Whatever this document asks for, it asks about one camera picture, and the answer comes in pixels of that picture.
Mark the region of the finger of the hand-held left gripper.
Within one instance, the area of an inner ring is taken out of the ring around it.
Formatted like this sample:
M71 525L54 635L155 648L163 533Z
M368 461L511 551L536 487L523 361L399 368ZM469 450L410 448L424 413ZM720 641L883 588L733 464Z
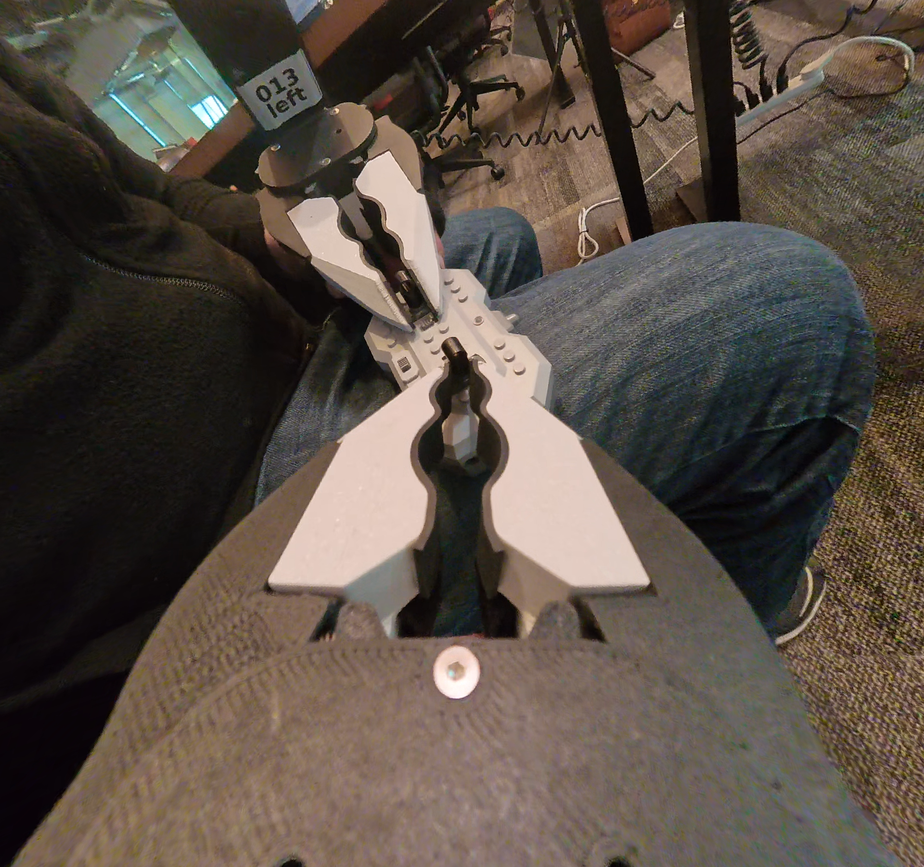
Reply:
M361 218L365 219L360 205ZM366 239L348 233L350 224L336 199L305 199L286 211L286 246L308 260L314 270L380 322L399 331L414 331L420 319L420 290L403 268L391 239Z
M393 155L369 160L356 179L355 192L373 234L393 241L430 310L442 316L443 263L425 196Z

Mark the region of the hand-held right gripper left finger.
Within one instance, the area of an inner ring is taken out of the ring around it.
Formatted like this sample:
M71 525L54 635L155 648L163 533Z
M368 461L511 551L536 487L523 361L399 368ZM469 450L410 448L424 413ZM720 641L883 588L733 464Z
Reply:
M421 444L442 415L442 382L442 371L422 376L336 442L269 575L271 591L366 603L382 622L423 592L417 558L436 494Z

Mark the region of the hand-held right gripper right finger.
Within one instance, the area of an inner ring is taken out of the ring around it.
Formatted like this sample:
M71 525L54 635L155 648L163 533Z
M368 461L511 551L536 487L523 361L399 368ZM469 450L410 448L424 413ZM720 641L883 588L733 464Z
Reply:
M575 597L651 585L586 442L493 369L481 371L481 577L519 622Z

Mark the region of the grey remote controller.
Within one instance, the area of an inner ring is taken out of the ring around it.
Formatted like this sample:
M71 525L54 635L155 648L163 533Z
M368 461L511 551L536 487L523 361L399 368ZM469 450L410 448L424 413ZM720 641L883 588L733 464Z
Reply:
M431 322L420 320L411 332L373 318L365 339L376 362L391 373L401 389L444 369L443 343L454 338L468 356L479 356L510 392L495 391L502 399L496 414L507 438L511 464L530 464L535 471L560 468L564 453L575 435L548 408L552 397L551 365L525 336L513 332L517 317L489 307L487 290L465 270L442 273L443 313ZM390 404L381 414L363 422L346 436L341 449L349 451L357 465L384 478L412 475L410 448L418 433L409 419L421 418L420 395L414 393L410 407Z

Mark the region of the person's left forearm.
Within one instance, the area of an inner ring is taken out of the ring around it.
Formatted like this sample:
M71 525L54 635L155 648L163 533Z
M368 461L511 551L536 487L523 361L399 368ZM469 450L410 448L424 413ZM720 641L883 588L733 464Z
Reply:
M263 226L253 196L201 178L166 173L124 145L93 112L86 111L84 116L83 129L101 149L123 191L160 203L249 260L283 252L283 246Z

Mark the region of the black chair base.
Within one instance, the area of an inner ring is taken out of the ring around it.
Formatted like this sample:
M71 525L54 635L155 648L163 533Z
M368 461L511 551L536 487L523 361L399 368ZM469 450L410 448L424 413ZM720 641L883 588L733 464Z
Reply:
M431 136L431 141L436 137L443 137L446 129L459 117L468 125L470 135L479 136L480 129L474 123L474 114L479 110L479 97L498 93L502 91L513 91L517 101L523 101L526 97L525 89L515 80L509 80L505 75L489 77L486 79L475 80L465 73L459 73L456 78L456 86L459 93L456 100L445 110L438 128L435 129ZM444 155L438 158L432 158L430 168L433 169L436 185L445 188L445 174L460 173L474 170L476 168L489 168L491 178L497 182L505 177L503 167L494 163L491 158L478 154L477 157L446 159Z

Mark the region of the person's blue jeans leg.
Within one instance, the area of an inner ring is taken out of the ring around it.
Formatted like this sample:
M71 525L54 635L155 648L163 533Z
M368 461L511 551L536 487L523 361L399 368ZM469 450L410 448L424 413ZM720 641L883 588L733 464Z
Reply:
M544 275L513 210L435 221L445 266L552 365L554 414L695 533L772 640L872 407L872 328L840 258L712 223Z

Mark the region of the grey white sneaker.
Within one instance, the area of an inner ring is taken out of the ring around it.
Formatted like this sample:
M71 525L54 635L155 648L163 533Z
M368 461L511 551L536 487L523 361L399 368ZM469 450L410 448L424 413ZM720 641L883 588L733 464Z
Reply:
M782 648L799 637L813 622L827 591L827 576L817 565L806 565L792 597L770 628L774 645Z

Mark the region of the brown leather bag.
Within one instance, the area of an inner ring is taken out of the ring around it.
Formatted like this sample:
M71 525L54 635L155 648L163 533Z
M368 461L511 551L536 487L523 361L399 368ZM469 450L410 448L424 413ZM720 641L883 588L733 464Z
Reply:
M669 0L601 0L610 45L625 55L638 52L673 24Z

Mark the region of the white power strip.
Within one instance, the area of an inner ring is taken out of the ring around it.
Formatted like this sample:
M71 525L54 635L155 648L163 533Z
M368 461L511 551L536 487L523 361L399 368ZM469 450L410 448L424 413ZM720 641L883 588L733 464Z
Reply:
M760 103L746 110L743 115L735 119L736 125L741 127L755 122L757 119L768 115L770 111L778 110L786 104L813 93L816 89L825 84L825 69L827 65L832 62L834 57L840 52L844 52L861 44L877 44L886 49L901 53L904 62L903 70L908 73L914 71L916 63L915 54L912 47L907 43L890 36L862 35L853 37L845 42L839 43L814 61L804 65L800 73L790 80L785 91L780 91L767 102Z

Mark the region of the black table frame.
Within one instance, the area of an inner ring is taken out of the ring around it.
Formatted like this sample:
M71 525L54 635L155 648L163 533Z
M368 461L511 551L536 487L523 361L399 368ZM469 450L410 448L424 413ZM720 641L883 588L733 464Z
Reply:
M596 113L632 238L653 234L621 79L599 0L570 0ZM684 0L687 57L706 218L740 218L733 56L726 0Z

